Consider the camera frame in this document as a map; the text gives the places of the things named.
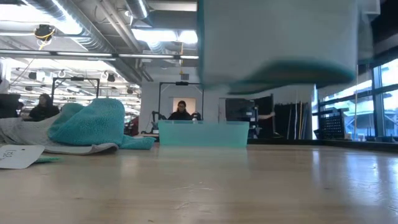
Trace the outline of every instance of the black jacket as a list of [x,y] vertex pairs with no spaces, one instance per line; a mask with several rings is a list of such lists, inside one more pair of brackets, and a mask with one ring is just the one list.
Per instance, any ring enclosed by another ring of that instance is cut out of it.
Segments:
[[192,120],[192,117],[191,117],[191,115],[188,113],[188,112],[186,112],[186,111],[184,111],[184,112],[179,112],[179,111],[176,111],[176,112],[174,112],[174,113],[172,113],[171,115],[170,115],[170,117],[169,117],[169,120],[175,120],[175,121],[191,121]]
[[42,121],[59,113],[60,110],[57,106],[43,107],[38,105],[30,111],[29,116],[32,118],[32,121]]

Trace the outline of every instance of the industrial ceiling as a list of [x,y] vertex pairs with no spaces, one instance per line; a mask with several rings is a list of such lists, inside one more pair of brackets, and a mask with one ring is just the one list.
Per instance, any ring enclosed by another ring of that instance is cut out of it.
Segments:
[[[144,0],[15,0],[0,1],[0,49],[119,54],[197,55],[196,1]],[[50,25],[50,40],[38,39],[34,30]],[[138,114],[142,82],[174,82],[189,73],[197,82],[196,60],[154,60],[96,57],[2,58],[11,72],[10,92],[22,95],[27,107],[41,93],[51,93],[53,77],[101,80],[100,96],[119,98],[126,111]],[[36,73],[35,80],[29,73]],[[115,81],[109,82],[108,75]],[[73,87],[85,86],[80,91]],[[94,84],[63,82],[55,90],[55,104],[95,97]]]

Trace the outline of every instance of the exposed duct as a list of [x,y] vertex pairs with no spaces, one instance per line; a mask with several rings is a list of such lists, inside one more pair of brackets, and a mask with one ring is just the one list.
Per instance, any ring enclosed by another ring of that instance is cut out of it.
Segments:
[[[173,51],[171,50],[167,50],[162,42],[151,42],[148,41],[147,42],[148,47],[150,48],[150,50],[154,53],[154,54],[160,54],[160,55],[173,55],[175,54]],[[166,62],[170,62],[170,63],[180,63],[179,60],[165,60]]]
[[135,19],[145,19],[149,15],[149,6],[146,0],[124,0],[129,12]]
[[[22,0],[40,12],[52,16],[56,27],[65,34],[88,36],[73,40],[90,52],[115,53],[113,46],[102,36],[91,21],[71,0]],[[133,68],[117,58],[106,62],[112,65],[128,82],[140,84],[142,77]]]

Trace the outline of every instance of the teal plastic container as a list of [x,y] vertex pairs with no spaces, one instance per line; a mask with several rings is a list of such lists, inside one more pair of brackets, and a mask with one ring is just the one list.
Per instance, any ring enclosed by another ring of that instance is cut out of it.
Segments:
[[248,122],[159,121],[162,146],[246,147],[248,132]]

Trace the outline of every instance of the gray cloth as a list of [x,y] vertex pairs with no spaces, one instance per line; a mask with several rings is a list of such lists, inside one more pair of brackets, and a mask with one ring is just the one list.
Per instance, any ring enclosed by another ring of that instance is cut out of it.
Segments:
[[104,143],[92,146],[67,146],[53,142],[47,136],[47,130],[59,117],[59,114],[39,122],[23,121],[22,118],[0,119],[0,141],[6,144],[42,145],[45,152],[56,154],[89,155],[105,150],[117,150],[118,145]]

